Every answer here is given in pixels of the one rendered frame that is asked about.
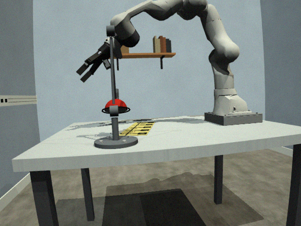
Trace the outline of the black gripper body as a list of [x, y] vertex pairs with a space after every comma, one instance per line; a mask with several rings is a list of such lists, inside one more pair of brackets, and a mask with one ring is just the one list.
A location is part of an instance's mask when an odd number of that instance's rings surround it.
[[98, 50], [101, 51], [103, 54], [97, 59], [103, 59], [104, 57], [106, 57], [107, 59], [110, 58], [110, 47], [107, 44], [103, 44]]

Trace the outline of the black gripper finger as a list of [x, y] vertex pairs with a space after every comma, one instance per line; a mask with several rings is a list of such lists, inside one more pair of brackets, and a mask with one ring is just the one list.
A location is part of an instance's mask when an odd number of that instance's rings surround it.
[[95, 54], [93, 54], [91, 57], [89, 57], [88, 59], [85, 60], [85, 64], [83, 64], [76, 72], [79, 74], [79, 75], [82, 75], [82, 73], [90, 66], [92, 65], [93, 63], [95, 62], [99, 62], [102, 60], [102, 58], [100, 59], [97, 59], [99, 58], [103, 53], [101, 51], [97, 51]]
[[101, 60], [98, 64], [94, 63], [90, 70], [80, 79], [82, 82], [85, 82], [91, 75], [94, 75], [95, 71], [101, 65], [103, 60]]

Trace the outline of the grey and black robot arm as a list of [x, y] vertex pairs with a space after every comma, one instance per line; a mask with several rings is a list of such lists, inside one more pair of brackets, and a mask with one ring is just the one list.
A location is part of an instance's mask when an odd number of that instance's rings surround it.
[[142, 12], [159, 21], [168, 19], [176, 12], [184, 20], [200, 17], [207, 40], [214, 47], [208, 56], [214, 74], [213, 114], [252, 113], [247, 109], [247, 103], [237, 95], [237, 90], [233, 89], [234, 74], [229, 64], [237, 59], [240, 49], [227, 35], [215, 6], [208, 4], [207, 0], [147, 0], [115, 15], [110, 22], [115, 26], [114, 57], [122, 58], [123, 45], [131, 48], [139, 42], [140, 36], [130, 19]]

